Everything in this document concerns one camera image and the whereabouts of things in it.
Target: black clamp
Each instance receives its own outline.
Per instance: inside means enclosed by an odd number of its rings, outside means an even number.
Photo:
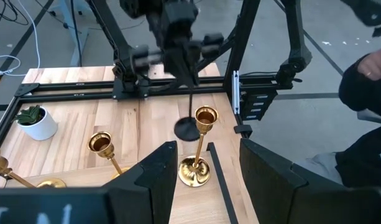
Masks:
[[[236,134],[245,134],[247,137],[249,137],[252,134],[252,128],[249,124],[241,124],[234,127],[234,132]]]
[[[15,96],[24,96],[28,93],[31,93],[33,90],[40,86],[39,83],[25,83],[21,84],[16,90]]]

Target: gold candlestick holder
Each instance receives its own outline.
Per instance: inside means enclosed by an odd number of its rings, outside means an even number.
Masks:
[[[111,178],[114,179],[119,175],[123,174],[125,171],[129,170],[130,167],[120,168],[116,159],[114,158],[114,146],[111,142],[111,134],[105,131],[100,131],[91,136],[88,141],[88,149],[96,153],[99,157],[106,158],[113,164],[114,168],[117,170],[117,174],[114,174]]]
[[[209,165],[207,161],[200,157],[200,153],[204,136],[213,128],[214,123],[218,120],[218,112],[209,106],[202,106],[195,113],[196,126],[200,132],[197,152],[195,156],[189,156],[182,160],[178,170],[179,178],[190,187],[204,185],[211,176]]]
[[[33,188],[33,187],[37,187],[37,188],[66,187],[66,184],[64,183],[64,181],[62,181],[60,179],[56,179],[56,178],[47,179],[47,180],[41,182],[40,184],[38,184],[37,186],[34,186],[34,185],[30,184],[28,181],[26,181],[25,179],[23,179],[22,177],[20,177],[19,175],[15,174],[11,168],[8,168],[8,165],[9,165],[8,160],[5,157],[3,157],[1,155],[1,152],[0,152],[0,174],[6,175],[6,176],[18,181],[19,183],[21,183],[24,186],[29,187],[29,188]]]

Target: light wood surface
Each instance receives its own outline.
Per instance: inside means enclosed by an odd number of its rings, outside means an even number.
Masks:
[[[68,83],[110,81],[112,67],[43,68],[31,69],[24,83]],[[199,76],[218,76],[215,63],[207,66]],[[151,78],[167,78],[162,65],[151,68]],[[178,154],[191,155],[197,142],[183,142],[174,135],[173,126],[188,116],[187,95],[150,97],[146,100],[85,100],[42,103],[58,123],[57,133],[45,141],[34,141],[16,123],[1,146],[14,172],[23,177],[81,170],[109,165],[105,159],[90,153],[86,143],[97,131],[108,131],[116,148],[118,163],[135,163],[150,154],[165,141],[178,142]],[[209,105],[217,109],[218,122],[204,138],[203,150],[214,142],[227,187],[239,223],[258,223],[249,194],[242,179],[239,163],[241,136],[231,105],[225,93],[195,95],[193,111]]]
[[[188,187],[177,178],[170,223],[230,223],[211,154],[202,152],[201,156],[210,165],[211,177],[204,186],[195,188]],[[178,159],[181,161],[185,157],[179,156]],[[131,167],[133,165],[134,163],[124,163],[120,164],[120,167]],[[25,179],[34,185],[47,178],[59,178],[68,187],[99,187],[109,182],[111,176],[115,173],[114,167],[110,165],[27,177]],[[6,187],[24,186],[15,180],[8,180]]]

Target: white flower pot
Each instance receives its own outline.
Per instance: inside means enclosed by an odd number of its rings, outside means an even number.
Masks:
[[[40,106],[40,109],[44,111],[45,115],[38,123],[32,125],[21,125],[17,123],[26,134],[37,141],[52,137],[58,130],[58,124],[53,120],[48,111],[42,106]]]

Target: gray floor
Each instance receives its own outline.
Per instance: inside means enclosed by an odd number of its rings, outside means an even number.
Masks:
[[[143,19],[131,20],[117,6],[118,1],[109,1],[120,27],[130,27]],[[25,7],[35,18],[42,10],[33,1],[24,1]],[[203,0],[193,26],[195,37],[207,32],[229,34],[242,1]],[[381,48],[381,38],[372,39],[373,29],[364,27],[352,11],[340,0],[302,1],[303,22],[307,33],[324,50],[341,70],[364,54]],[[98,28],[91,14],[78,16],[80,26]],[[0,22],[0,55],[9,54],[28,27],[11,22]],[[62,24],[46,14],[37,26],[41,67],[68,67],[74,44]],[[132,45],[149,44],[155,41],[148,32],[147,23],[122,31]],[[306,39],[313,54],[309,67],[298,75],[303,83],[294,89],[281,91],[291,93],[335,93],[341,76]],[[276,71],[288,57],[289,42],[285,15],[273,0],[262,0],[252,34],[247,45],[241,73],[252,71]],[[18,57],[22,66],[16,74],[24,74],[37,66],[34,34],[30,36]],[[217,60],[224,73],[228,54]],[[83,52],[84,66],[112,65],[112,50],[100,30],[90,30]],[[0,104],[10,102],[23,77],[4,77],[0,83]],[[313,156],[320,152],[343,151],[362,134],[378,125],[359,121],[339,99],[277,100],[274,101],[262,121],[250,122],[254,133],[252,140],[291,160]]]

